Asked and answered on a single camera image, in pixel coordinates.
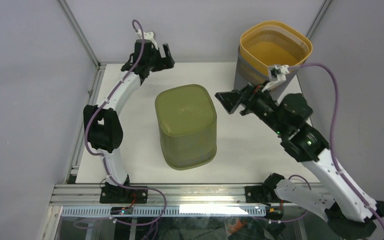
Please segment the yellow plastic basket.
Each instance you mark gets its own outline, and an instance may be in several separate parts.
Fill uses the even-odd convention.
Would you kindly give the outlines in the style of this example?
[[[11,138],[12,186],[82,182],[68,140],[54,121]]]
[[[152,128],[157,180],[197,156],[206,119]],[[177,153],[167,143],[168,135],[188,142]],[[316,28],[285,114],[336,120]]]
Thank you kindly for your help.
[[[238,50],[260,73],[268,74],[272,65],[296,66],[311,55],[311,41],[289,25],[275,20],[264,21],[246,30]]]

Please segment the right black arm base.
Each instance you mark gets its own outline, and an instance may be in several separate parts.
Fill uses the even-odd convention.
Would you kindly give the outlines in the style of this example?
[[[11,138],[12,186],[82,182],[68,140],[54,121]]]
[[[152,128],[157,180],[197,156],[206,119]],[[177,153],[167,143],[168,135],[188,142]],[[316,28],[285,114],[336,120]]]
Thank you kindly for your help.
[[[275,189],[285,177],[278,173],[271,173],[267,179],[259,185],[247,185],[244,187],[246,203],[261,203],[271,206],[272,203],[280,203],[281,199],[276,195]]]

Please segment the green plastic basket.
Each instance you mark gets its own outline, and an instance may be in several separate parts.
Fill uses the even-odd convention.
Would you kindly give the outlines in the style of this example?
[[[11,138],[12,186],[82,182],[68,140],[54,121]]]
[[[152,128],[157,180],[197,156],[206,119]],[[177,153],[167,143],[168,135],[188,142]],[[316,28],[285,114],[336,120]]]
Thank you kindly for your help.
[[[205,87],[167,89],[154,101],[160,147],[166,164],[183,171],[211,162],[217,154],[217,112]]]

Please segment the grey plastic basket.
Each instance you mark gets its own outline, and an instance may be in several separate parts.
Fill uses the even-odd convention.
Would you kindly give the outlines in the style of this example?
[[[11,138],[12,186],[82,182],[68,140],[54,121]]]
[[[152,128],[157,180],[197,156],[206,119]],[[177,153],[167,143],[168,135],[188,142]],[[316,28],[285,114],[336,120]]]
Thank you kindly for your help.
[[[292,82],[297,72],[289,73],[286,76],[286,82],[274,88],[270,95],[273,100],[281,99],[282,94],[286,94],[286,88]],[[269,77],[264,73],[259,72],[255,67],[245,60],[239,50],[237,50],[237,61],[233,83],[233,90],[241,90],[248,84],[251,85],[264,85],[269,80]]]

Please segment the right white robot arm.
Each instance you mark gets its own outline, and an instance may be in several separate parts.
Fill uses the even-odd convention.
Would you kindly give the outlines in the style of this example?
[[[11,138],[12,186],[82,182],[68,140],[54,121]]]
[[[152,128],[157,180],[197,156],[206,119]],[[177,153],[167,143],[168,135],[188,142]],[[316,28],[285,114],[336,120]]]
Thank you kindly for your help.
[[[263,204],[283,200],[294,203],[323,219],[345,240],[362,240],[376,230],[375,220],[384,217],[384,201],[375,200],[357,186],[323,135],[307,119],[313,110],[300,93],[289,93],[277,102],[261,85],[218,92],[216,99],[232,114],[243,106],[241,115],[254,114],[280,138],[284,151],[302,164],[323,184],[328,194],[299,186],[272,173],[250,194]]]

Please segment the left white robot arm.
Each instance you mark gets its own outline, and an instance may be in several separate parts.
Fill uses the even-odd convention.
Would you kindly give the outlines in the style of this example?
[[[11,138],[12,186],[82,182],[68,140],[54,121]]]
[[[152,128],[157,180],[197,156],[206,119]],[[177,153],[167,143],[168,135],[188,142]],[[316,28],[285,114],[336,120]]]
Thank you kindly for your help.
[[[112,90],[95,105],[88,104],[83,109],[85,147],[91,155],[101,159],[106,174],[105,186],[113,187],[111,197],[118,203],[127,202],[134,190],[121,157],[124,132],[119,115],[150,73],[175,66],[169,45],[163,44],[162,49],[160,52],[150,40],[137,40]]]

